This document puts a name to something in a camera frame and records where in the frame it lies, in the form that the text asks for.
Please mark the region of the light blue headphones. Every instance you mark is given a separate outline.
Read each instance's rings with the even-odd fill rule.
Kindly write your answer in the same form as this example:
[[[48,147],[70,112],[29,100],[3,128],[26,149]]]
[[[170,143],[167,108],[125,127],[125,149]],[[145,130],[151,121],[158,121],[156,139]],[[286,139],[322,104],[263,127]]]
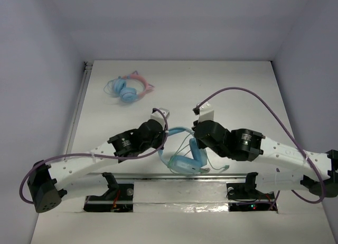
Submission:
[[[188,135],[183,139],[176,152],[169,159],[166,159],[163,156],[163,150],[159,150],[160,160],[174,174],[188,176],[209,173],[207,152],[205,149],[199,149],[193,130],[185,127],[174,127],[168,131],[168,137],[183,132],[188,133]]]

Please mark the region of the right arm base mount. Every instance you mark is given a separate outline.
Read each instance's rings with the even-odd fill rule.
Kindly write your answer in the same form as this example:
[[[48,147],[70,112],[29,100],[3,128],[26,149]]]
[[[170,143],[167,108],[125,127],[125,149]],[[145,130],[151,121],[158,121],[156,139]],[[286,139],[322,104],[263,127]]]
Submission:
[[[227,183],[226,197],[230,212],[273,211],[278,212],[274,192],[262,193],[256,190],[255,180],[258,173],[252,172],[244,182]]]

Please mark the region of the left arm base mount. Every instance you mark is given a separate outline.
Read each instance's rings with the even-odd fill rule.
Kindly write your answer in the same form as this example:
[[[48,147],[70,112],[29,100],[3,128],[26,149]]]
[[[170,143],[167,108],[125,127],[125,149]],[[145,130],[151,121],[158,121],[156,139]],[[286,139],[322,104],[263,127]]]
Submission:
[[[134,183],[118,183],[112,173],[104,172],[107,190],[102,195],[89,195],[83,206],[85,212],[133,212]]]

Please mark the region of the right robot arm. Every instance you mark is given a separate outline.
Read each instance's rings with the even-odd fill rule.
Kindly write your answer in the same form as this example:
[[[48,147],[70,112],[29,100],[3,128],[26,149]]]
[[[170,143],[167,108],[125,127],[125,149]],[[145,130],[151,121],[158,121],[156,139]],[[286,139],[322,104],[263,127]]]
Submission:
[[[271,164],[286,172],[246,176],[244,192],[250,198],[275,190],[307,189],[311,194],[337,197],[337,151],[305,152],[276,142],[250,129],[227,130],[212,120],[193,123],[194,137],[201,149],[209,148],[219,157],[238,162]]]

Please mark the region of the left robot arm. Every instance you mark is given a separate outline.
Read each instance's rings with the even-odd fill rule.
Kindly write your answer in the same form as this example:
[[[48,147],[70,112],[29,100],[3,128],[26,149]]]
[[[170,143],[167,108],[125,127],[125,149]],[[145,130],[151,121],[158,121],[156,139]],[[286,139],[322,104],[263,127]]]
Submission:
[[[136,129],[109,138],[88,153],[59,155],[36,162],[27,174],[35,211],[45,213],[57,207],[70,194],[66,187],[92,171],[148,157],[148,149],[159,151],[167,139],[167,132],[167,123],[150,119]]]

